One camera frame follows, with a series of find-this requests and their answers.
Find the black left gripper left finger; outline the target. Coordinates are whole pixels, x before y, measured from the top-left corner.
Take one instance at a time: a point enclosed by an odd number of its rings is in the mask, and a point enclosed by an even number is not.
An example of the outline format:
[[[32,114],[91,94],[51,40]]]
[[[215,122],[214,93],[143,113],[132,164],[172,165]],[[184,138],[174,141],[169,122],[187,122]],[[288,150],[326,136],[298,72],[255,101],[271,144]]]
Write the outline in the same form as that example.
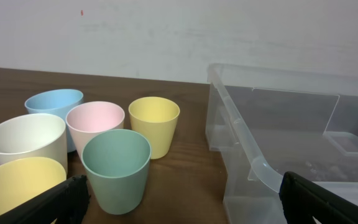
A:
[[[86,175],[75,175],[0,215],[0,223],[81,223],[90,204]]]

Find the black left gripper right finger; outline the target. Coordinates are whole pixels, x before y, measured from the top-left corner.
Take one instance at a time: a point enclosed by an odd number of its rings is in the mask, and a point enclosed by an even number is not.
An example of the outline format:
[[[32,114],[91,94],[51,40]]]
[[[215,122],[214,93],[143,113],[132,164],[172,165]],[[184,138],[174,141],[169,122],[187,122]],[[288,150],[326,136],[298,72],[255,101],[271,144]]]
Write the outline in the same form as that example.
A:
[[[286,172],[279,191],[288,224],[358,224],[358,206],[306,178]]]

